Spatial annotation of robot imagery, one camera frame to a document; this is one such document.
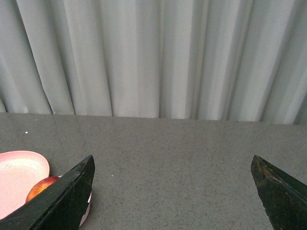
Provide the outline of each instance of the red apple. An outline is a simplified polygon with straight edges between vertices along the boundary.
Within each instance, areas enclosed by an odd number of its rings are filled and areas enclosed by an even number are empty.
[[[28,203],[30,200],[32,200],[35,196],[40,194],[42,191],[44,191],[47,187],[49,187],[51,184],[53,184],[55,181],[59,179],[58,176],[50,176],[47,177],[40,182],[38,182],[36,185],[33,186],[33,188],[30,190],[25,202]]]

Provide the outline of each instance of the curtain fold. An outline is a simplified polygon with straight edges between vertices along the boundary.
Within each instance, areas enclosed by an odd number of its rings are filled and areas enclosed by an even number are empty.
[[[0,112],[307,123],[305,0],[0,0]]]

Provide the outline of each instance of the gray countertop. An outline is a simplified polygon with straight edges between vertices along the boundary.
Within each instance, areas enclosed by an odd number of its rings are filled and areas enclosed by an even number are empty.
[[[252,158],[307,184],[306,137],[306,126],[0,114],[0,152],[38,152],[52,175],[94,156],[82,230],[271,230]]]

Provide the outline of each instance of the table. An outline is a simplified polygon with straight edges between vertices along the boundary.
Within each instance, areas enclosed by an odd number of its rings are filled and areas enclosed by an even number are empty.
[[[0,114],[0,152],[38,152],[51,175],[94,156],[82,230],[271,230],[252,158],[307,184],[306,137],[267,123]]]

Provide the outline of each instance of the pink plate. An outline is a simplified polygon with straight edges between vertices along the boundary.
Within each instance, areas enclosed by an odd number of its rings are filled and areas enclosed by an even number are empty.
[[[24,205],[31,188],[48,176],[48,161],[36,152],[0,154],[0,219]]]

